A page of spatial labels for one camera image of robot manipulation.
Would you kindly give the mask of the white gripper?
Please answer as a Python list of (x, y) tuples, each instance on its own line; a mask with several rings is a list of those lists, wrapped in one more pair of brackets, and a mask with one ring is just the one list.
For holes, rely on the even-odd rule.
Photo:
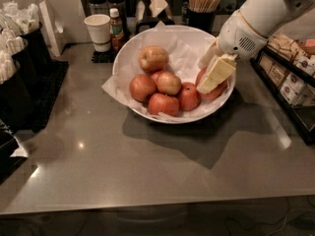
[(198, 67), (203, 69), (215, 56), (219, 57), (201, 78), (197, 91), (210, 93), (235, 72), (237, 56), (241, 59), (251, 58), (266, 43), (267, 39), (249, 25), (240, 11), (235, 11), (221, 27), (219, 37), (211, 43), (198, 62)]

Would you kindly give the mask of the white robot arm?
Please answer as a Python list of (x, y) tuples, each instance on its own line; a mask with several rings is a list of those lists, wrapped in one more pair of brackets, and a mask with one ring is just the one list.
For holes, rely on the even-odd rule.
[(197, 91), (209, 93), (234, 73), (236, 59), (252, 57), (282, 25), (312, 8), (315, 0), (246, 0), (228, 18), (219, 36), (200, 59), (206, 72)]

